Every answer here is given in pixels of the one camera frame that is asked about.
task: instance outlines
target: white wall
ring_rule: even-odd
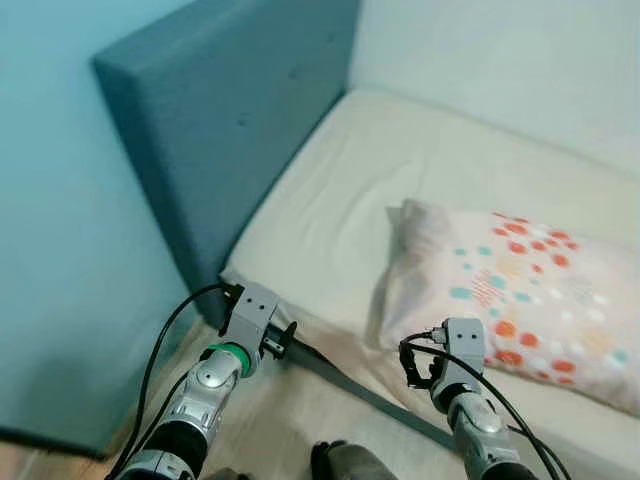
[[[351,83],[640,172],[640,1],[364,0]]]
[[[0,1],[0,427],[103,447],[185,295],[90,58],[186,3]]]

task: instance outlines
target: pillow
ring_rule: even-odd
[[[476,317],[488,366],[640,415],[636,252],[502,213],[407,200],[402,217],[383,345]]]

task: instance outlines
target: black cable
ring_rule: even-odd
[[[523,437],[527,436],[527,434],[525,432],[523,432],[522,430],[520,430],[518,427],[514,427],[513,425],[508,425],[508,428],[509,428],[509,430],[511,430],[512,432],[517,433],[518,435],[522,435]],[[542,440],[540,440],[537,437],[536,437],[536,442],[538,442],[540,444],[540,446],[542,448],[544,448],[544,450],[549,455],[551,455],[551,458],[553,458],[553,461],[556,462],[556,465],[558,466],[560,471],[562,471],[562,475],[564,475],[564,478],[566,480],[571,480],[571,475],[569,475],[569,472],[567,471],[565,466],[562,464],[562,462],[560,461],[560,459],[558,458],[556,453],[551,449],[551,447],[549,445],[547,445],[546,443],[544,443]]]
[[[418,334],[418,335],[421,335],[421,338],[425,337],[425,334]],[[538,454],[538,456],[542,460],[542,463],[544,463],[544,466],[546,467],[547,471],[549,472],[549,475],[551,475],[551,478],[553,480],[560,480],[560,477],[558,476],[558,473],[556,472],[555,468],[553,468],[553,464],[549,460],[549,457],[547,456],[547,454],[544,451],[544,449],[538,443],[537,437],[533,434],[533,432],[531,431],[531,429],[529,428],[527,423],[520,416],[520,414],[513,407],[513,405],[511,405],[511,403],[509,403],[509,401],[500,393],[500,391],[496,387],[493,386],[493,384],[491,382],[489,382],[486,378],[484,378],[480,373],[478,373],[469,364],[467,364],[463,360],[460,360],[458,357],[455,357],[455,356],[451,355],[448,352],[445,352],[445,351],[442,351],[442,350],[438,350],[436,348],[425,347],[425,346],[422,346],[422,345],[416,345],[414,343],[409,343],[408,341],[405,342],[404,340],[402,342],[400,342],[400,344],[401,344],[401,347],[404,344],[407,347],[409,347],[409,348],[411,348],[413,350],[417,350],[419,352],[425,352],[425,353],[429,353],[431,355],[439,355],[441,357],[444,357],[447,360],[452,361],[453,363],[455,363],[456,365],[458,365],[459,367],[464,369],[473,378],[478,380],[487,390],[489,390],[498,399],[498,401],[500,403],[502,403],[502,405],[507,409],[509,414],[516,421],[518,426],[524,431],[526,437],[531,442],[531,445],[533,446],[534,450],[536,451],[536,453]]]
[[[153,433],[153,430],[156,428],[156,426],[158,425],[158,422],[162,418],[162,414],[169,406],[169,402],[171,402],[171,398],[173,397],[173,394],[176,393],[176,390],[180,385],[182,385],[182,382],[184,381],[185,378],[187,378],[188,374],[189,372],[183,373],[182,376],[176,381],[176,383],[173,384],[173,387],[171,387],[171,390],[169,390],[169,393],[164,399],[164,402],[162,402],[162,405],[160,406],[158,413],[156,413],[156,416],[154,417],[153,421],[149,424],[149,426],[145,430],[142,437],[140,437],[140,440],[138,440],[138,443],[136,444],[136,446],[133,447],[133,450],[131,450],[131,455],[129,455],[129,458],[127,458],[127,461],[129,461],[129,459],[133,455],[135,455],[137,452],[139,452],[140,449],[144,446],[144,444],[147,443],[147,440],[149,440],[149,437]]]
[[[187,298],[185,298],[182,301],[182,303],[180,303],[180,305],[178,305],[176,307],[176,309],[171,313],[171,315],[169,315],[169,318],[167,319],[167,321],[165,322],[164,326],[162,327],[162,330],[160,330],[160,333],[158,334],[158,338],[156,340],[156,343],[153,346],[153,350],[151,352],[151,355],[149,356],[149,360],[147,361],[147,367],[145,368],[144,377],[142,378],[142,385],[140,387],[140,396],[138,398],[138,410],[136,412],[136,419],[135,419],[135,422],[133,424],[133,429],[131,430],[131,434],[129,435],[129,439],[127,440],[127,444],[122,449],[122,452],[120,453],[120,456],[118,457],[117,462],[113,466],[113,469],[111,470],[111,473],[109,473],[109,475],[107,475],[105,480],[112,480],[113,478],[115,478],[118,475],[118,473],[120,473],[122,468],[125,466],[126,461],[129,458],[129,455],[131,453],[131,449],[133,448],[133,444],[135,443],[136,438],[138,437],[138,434],[140,433],[140,426],[142,425],[142,417],[144,415],[144,404],[145,404],[146,399],[147,399],[147,389],[148,389],[148,386],[149,386],[149,380],[151,378],[151,370],[153,369],[153,364],[154,364],[154,362],[156,360],[156,357],[158,356],[158,352],[160,350],[160,346],[162,345],[162,340],[164,339],[165,335],[169,331],[169,327],[171,327],[171,325],[173,325],[173,322],[176,320],[178,315],[180,315],[180,313],[193,300],[195,300],[196,298],[198,298],[199,296],[201,296],[201,295],[203,295],[205,293],[211,292],[213,290],[219,290],[221,288],[224,288],[225,285],[226,284],[224,284],[224,283],[215,283],[213,285],[207,285],[206,287],[203,287],[200,290],[195,291],[194,293],[189,295]]]
[[[411,340],[425,340],[425,339],[431,339],[431,332],[414,333],[413,335],[409,335],[407,338],[402,340],[400,343],[406,343],[407,345],[410,345],[410,346],[414,347],[416,345],[413,344],[413,343],[410,343]]]

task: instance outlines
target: bed frame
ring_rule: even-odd
[[[218,279],[252,214],[343,95],[358,0],[198,0],[99,53],[118,132],[188,287]],[[221,322],[219,299],[200,312]],[[451,436],[295,342],[288,358],[453,448]]]

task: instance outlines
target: bed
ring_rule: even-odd
[[[96,70],[189,287],[226,267],[271,288],[279,321],[300,325],[294,361],[451,447],[441,415],[375,348],[402,200],[508,207],[631,243],[640,183],[456,112],[347,92],[357,11],[351,0],[203,0],[101,52]],[[216,299],[198,306],[219,325]],[[640,478],[637,419],[489,375],[570,466]]]

